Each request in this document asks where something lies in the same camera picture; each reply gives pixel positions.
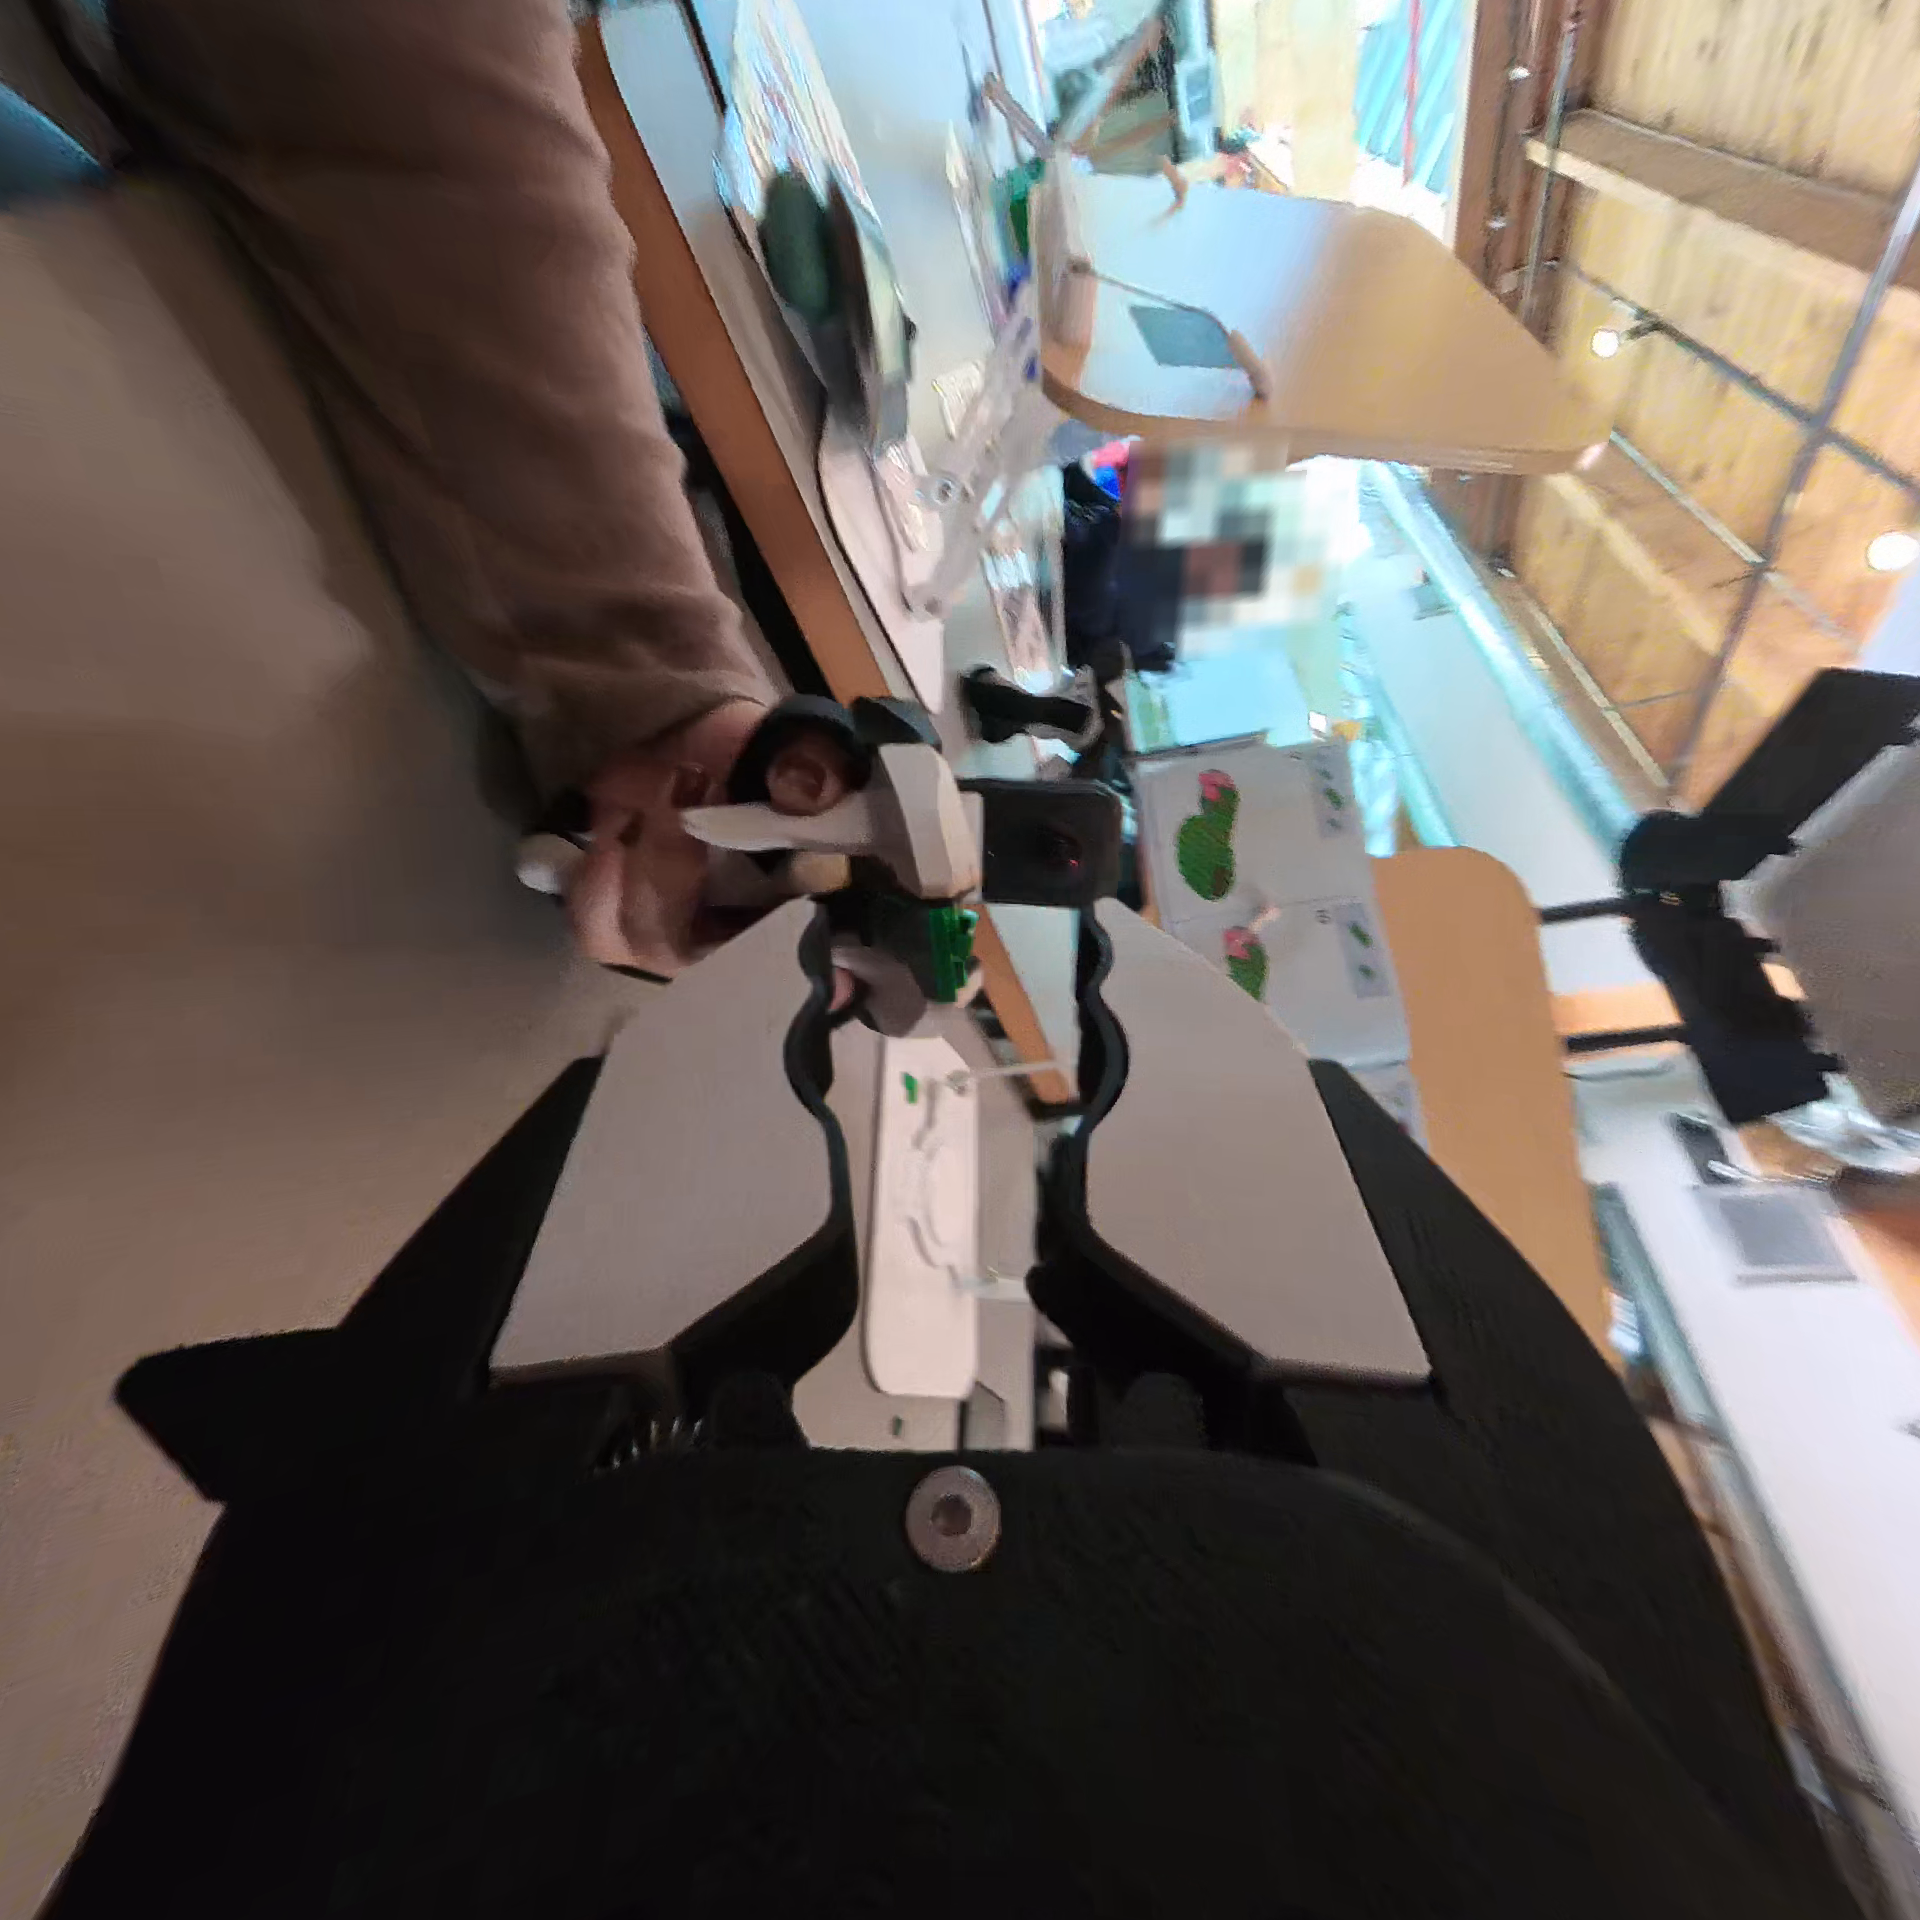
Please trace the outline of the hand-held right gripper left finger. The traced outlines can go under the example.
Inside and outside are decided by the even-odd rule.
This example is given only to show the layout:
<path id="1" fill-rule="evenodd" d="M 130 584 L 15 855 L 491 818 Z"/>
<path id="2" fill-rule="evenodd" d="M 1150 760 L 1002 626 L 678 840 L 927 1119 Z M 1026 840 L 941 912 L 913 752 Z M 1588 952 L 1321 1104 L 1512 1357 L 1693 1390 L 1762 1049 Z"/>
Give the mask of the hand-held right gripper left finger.
<path id="1" fill-rule="evenodd" d="M 826 912 L 800 899 L 636 1001 L 597 1060 L 492 1340 L 496 1380 L 798 1386 L 850 1332 L 830 977 Z"/>

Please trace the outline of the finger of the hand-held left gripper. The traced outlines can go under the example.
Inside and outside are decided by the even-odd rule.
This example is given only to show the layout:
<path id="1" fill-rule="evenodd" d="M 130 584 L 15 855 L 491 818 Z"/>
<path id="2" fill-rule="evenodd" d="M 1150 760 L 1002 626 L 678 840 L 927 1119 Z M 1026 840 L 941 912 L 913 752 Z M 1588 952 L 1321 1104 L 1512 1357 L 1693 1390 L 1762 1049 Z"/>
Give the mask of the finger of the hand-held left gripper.
<path id="1" fill-rule="evenodd" d="M 836 945 L 830 965 L 828 1022 L 854 1021 L 884 1038 L 916 1037 L 927 1021 L 967 1007 L 977 996 L 977 959 L 967 962 L 952 996 L 933 996 L 896 954 L 876 946 Z"/>
<path id="2" fill-rule="evenodd" d="M 876 861 L 916 899 L 969 899 L 981 890 L 981 806 L 947 755 L 923 743 L 876 748 Z"/>

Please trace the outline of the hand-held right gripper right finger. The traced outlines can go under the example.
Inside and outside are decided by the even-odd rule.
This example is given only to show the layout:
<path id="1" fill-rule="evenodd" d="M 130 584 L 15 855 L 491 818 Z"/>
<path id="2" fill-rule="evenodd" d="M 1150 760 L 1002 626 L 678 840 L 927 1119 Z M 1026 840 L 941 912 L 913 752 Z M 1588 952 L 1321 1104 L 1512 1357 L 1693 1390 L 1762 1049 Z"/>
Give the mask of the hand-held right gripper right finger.
<path id="1" fill-rule="evenodd" d="M 1078 931 L 1083 1113 L 1043 1180 L 1043 1319 L 1120 1377 L 1427 1386 L 1301 1045 L 1128 906 L 1101 899 Z"/>

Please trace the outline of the person's left forearm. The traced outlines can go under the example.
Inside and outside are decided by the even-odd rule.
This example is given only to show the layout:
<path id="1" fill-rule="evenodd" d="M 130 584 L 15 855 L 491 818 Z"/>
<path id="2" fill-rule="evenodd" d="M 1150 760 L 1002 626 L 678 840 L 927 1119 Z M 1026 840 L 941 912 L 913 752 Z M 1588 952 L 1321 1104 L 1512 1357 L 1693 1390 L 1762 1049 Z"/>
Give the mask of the person's left forearm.
<path id="1" fill-rule="evenodd" d="M 771 704 L 647 367 L 550 3 L 109 5 L 117 81 L 273 293 L 419 632 L 538 778 L 722 785 Z"/>

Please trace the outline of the lego instruction booklet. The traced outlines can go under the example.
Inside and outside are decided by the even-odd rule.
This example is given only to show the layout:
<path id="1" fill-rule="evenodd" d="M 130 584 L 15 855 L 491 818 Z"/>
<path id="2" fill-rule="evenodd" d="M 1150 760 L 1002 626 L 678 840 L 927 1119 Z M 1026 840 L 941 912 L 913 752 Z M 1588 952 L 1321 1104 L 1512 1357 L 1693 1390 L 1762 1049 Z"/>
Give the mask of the lego instruction booklet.
<path id="1" fill-rule="evenodd" d="M 1161 929 L 1427 1142 L 1347 748 L 1242 738 L 1139 755 L 1128 778 Z"/>

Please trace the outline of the person's left hand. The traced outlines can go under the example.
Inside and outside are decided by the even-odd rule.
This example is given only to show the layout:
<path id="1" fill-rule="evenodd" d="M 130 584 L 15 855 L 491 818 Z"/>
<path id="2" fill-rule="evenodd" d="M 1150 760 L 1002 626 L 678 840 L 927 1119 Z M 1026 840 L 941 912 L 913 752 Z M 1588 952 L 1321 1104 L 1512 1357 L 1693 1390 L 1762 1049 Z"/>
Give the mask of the person's left hand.
<path id="1" fill-rule="evenodd" d="M 600 965 L 672 978 L 791 903 L 758 855 L 689 830 L 715 806 L 816 818 L 866 786 L 870 752 L 823 698 L 644 691 L 603 700 L 577 726 L 569 785 L 585 799 L 585 853 L 563 899 Z"/>

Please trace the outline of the black clamp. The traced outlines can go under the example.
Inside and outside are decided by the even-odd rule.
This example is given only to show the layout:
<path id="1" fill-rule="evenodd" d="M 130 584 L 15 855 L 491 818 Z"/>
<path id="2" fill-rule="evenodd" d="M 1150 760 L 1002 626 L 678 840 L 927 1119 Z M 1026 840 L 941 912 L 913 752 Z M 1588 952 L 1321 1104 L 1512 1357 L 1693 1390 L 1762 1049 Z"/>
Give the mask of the black clamp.
<path id="1" fill-rule="evenodd" d="M 1028 738 L 1089 752 L 1123 718 L 1115 692 L 1090 666 L 1069 670 L 1047 691 L 1017 684 L 994 666 L 972 666 L 960 677 L 956 696 L 969 738 L 994 748 Z"/>

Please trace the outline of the white paper sheet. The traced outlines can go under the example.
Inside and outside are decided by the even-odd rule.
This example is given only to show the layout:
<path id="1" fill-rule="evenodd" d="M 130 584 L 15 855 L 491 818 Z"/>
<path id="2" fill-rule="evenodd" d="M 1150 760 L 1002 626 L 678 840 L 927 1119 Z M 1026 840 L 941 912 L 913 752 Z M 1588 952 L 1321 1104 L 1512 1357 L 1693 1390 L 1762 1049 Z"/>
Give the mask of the white paper sheet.
<path id="1" fill-rule="evenodd" d="M 878 1394 L 962 1404 L 981 1380 L 984 1314 L 1031 1310 L 1026 1264 L 984 1237 L 989 1091 L 941 1037 L 884 1038 L 876 1067 L 861 1350 Z"/>

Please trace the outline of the plywood board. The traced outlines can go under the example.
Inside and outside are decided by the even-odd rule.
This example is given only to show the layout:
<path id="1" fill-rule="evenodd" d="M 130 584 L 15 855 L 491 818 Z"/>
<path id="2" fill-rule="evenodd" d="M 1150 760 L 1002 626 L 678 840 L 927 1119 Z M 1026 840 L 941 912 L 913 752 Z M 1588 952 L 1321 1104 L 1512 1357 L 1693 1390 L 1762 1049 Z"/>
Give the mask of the plywood board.
<path id="1" fill-rule="evenodd" d="M 1531 899 L 1476 849 L 1405 849 L 1372 879 L 1428 1156 L 1619 1365 Z"/>

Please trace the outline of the grey tablet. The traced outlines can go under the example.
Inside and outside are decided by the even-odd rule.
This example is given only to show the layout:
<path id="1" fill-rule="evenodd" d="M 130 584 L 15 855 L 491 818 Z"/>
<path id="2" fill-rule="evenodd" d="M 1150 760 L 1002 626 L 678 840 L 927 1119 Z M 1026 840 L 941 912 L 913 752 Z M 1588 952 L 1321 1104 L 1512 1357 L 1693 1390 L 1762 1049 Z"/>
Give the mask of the grey tablet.
<path id="1" fill-rule="evenodd" d="M 1765 1180 L 1710 1180 L 1692 1199 L 1744 1287 L 1857 1285 L 1826 1203 Z"/>

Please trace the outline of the dark green object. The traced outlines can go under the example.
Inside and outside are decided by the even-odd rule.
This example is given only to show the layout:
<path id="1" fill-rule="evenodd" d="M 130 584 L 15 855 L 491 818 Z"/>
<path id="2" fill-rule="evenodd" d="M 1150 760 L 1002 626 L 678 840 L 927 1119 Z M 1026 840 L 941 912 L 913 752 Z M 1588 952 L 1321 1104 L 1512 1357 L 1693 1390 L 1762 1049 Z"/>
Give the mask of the dark green object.
<path id="1" fill-rule="evenodd" d="M 828 410 L 867 453 L 903 443 L 918 327 L 870 209 L 841 177 L 816 190 L 781 167 L 762 187 L 756 243 Z"/>

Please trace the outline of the plywood table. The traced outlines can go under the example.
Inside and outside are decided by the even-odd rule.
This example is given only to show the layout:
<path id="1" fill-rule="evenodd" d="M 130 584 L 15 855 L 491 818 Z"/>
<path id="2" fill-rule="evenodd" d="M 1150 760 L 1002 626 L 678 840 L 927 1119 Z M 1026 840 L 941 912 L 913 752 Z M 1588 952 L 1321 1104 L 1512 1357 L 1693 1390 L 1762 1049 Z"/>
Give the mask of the plywood table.
<path id="1" fill-rule="evenodd" d="M 1389 209 L 1052 161 L 1028 192 L 1038 384 L 1110 439 L 1556 476 L 1602 407 Z"/>

